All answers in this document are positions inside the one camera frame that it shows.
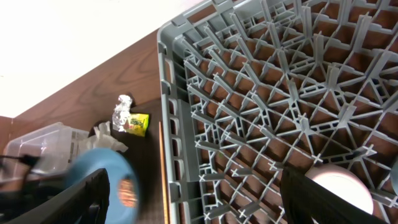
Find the brown food scrap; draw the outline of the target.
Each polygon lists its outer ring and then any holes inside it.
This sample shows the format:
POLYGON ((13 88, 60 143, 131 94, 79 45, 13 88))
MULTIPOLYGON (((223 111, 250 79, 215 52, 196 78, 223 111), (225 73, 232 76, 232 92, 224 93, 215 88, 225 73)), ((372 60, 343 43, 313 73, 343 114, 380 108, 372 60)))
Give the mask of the brown food scrap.
POLYGON ((122 179, 118 184, 118 197, 125 207, 135 208, 138 199, 132 180, 122 179))

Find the yellow green snack wrapper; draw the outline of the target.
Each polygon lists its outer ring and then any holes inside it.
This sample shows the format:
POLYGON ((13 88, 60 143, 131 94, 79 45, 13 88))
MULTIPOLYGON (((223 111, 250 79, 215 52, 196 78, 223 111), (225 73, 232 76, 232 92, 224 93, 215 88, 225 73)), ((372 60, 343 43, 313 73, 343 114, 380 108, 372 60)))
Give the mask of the yellow green snack wrapper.
POLYGON ((149 126, 149 118, 148 114, 131 113, 123 127, 127 133, 144 137, 149 126))

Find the light blue cup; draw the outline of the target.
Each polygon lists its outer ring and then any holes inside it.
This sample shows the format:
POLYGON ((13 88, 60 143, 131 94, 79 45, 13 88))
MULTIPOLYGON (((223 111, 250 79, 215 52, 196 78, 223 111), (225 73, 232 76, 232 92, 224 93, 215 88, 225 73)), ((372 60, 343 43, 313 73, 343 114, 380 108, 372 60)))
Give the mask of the light blue cup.
POLYGON ((390 171, 390 180, 395 194, 398 195, 398 160, 395 160, 392 165, 390 171))

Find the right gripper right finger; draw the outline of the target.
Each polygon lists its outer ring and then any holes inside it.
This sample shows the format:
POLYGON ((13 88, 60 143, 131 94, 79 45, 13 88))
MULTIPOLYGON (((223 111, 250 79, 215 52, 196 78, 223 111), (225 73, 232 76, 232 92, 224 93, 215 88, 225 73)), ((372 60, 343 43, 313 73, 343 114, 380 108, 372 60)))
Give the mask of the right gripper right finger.
POLYGON ((288 223, 367 224, 384 223, 293 167, 282 171, 280 194, 288 223))

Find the aluminium foil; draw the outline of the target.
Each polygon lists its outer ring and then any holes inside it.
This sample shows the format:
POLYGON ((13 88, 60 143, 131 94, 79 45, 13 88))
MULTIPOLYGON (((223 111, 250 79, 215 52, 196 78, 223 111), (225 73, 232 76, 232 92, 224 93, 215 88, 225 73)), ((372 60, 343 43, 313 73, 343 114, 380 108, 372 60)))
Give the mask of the aluminium foil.
POLYGON ((118 101, 119 103, 115 106, 112 116, 113 129, 119 132, 126 132, 125 125, 130 117, 133 100, 128 95, 119 95, 118 101))

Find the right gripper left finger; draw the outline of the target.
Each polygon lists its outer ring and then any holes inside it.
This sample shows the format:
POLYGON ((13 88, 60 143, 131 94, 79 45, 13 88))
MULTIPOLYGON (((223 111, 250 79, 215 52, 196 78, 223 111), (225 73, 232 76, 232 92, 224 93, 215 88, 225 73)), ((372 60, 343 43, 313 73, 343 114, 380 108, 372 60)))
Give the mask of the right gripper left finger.
POLYGON ((32 193, 1 194, 1 223, 104 223, 109 207, 110 183, 98 169, 60 191, 50 186, 32 193))

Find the white tissue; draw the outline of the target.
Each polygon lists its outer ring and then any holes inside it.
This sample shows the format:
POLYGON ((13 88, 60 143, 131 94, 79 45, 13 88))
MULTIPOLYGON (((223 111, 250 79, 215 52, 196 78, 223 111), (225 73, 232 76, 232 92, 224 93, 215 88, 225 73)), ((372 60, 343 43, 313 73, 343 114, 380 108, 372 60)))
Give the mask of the white tissue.
POLYGON ((108 148, 113 151, 120 152, 126 152, 128 150, 128 147, 124 143, 112 137, 109 121, 94 126, 93 131, 94 134, 78 143, 80 152, 86 152, 88 150, 97 148, 108 148))

